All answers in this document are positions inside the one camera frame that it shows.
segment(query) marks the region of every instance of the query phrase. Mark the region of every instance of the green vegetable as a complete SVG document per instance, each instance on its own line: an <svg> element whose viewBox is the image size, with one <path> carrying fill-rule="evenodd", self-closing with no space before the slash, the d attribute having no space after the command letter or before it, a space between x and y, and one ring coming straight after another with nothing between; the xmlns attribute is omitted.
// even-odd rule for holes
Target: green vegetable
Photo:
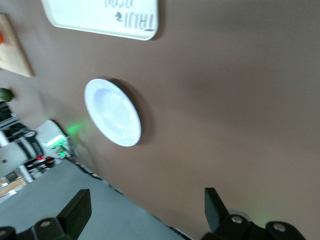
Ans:
<svg viewBox="0 0 320 240"><path fill-rule="evenodd" d="M10 102L14 98L14 94L7 88L0 88L0 100Z"/></svg>

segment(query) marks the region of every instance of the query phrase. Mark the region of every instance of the metal bolt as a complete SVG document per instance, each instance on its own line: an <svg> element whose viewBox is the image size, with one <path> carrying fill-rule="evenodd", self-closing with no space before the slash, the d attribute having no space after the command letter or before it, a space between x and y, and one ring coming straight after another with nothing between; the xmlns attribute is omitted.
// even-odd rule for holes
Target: metal bolt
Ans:
<svg viewBox="0 0 320 240"><path fill-rule="evenodd" d="M273 227L275 230L278 230L280 232L285 232L286 231L286 227L283 226L281 223L275 223L273 224Z"/></svg>
<svg viewBox="0 0 320 240"><path fill-rule="evenodd" d="M41 224L40 224L40 227L42 227L42 228L44 228L44 227L47 227L47 226L49 226L50 225L50 221L44 221L44 222L42 222Z"/></svg>
<svg viewBox="0 0 320 240"><path fill-rule="evenodd" d="M243 222L242 218L239 216L233 216L231 219L236 224L242 224L242 222Z"/></svg>

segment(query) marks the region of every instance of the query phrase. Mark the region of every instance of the white plate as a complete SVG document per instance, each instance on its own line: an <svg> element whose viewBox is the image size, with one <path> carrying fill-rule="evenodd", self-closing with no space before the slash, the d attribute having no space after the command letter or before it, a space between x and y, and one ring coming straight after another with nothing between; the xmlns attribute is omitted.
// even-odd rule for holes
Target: white plate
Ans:
<svg viewBox="0 0 320 240"><path fill-rule="evenodd" d="M138 113L119 87L104 79L93 79L85 86L84 100L91 119L104 136L124 147L139 142Z"/></svg>
<svg viewBox="0 0 320 240"><path fill-rule="evenodd" d="M152 39L159 26L158 0L42 0L59 28L130 39Z"/></svg>

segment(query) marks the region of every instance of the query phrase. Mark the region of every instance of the black mechanical part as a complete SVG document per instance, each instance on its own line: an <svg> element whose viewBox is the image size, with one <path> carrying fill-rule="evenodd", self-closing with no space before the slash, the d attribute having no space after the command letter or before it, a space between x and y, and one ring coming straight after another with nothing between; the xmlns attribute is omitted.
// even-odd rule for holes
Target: black mechanical part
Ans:
<svg viewBox="0 0 320 240"><path fill-rule="evenodd" d="M306 240L289 223L270 221L264 229L243 216L229 214L214 188L205 189L204 201L211 232L201 240Z"/></svg>
<svg viewBox="0 0 320 240"><path fill-rule="evenodd" d="M16 234L11 226L0 227L0 240L77 240L91 217L90 190L80 190L57 217L45 218Z"/></svg>

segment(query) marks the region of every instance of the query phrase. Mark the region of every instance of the white tray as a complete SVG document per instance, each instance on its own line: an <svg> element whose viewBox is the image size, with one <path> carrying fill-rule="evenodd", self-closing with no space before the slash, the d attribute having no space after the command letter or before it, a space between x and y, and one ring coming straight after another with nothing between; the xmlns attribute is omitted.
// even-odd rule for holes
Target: white tray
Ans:
<svg viewBox="0 0 320 240"><path fill-rule="evenodd" d="M158 0L42 0L59 28L150 40L158 30Z"/></svg>

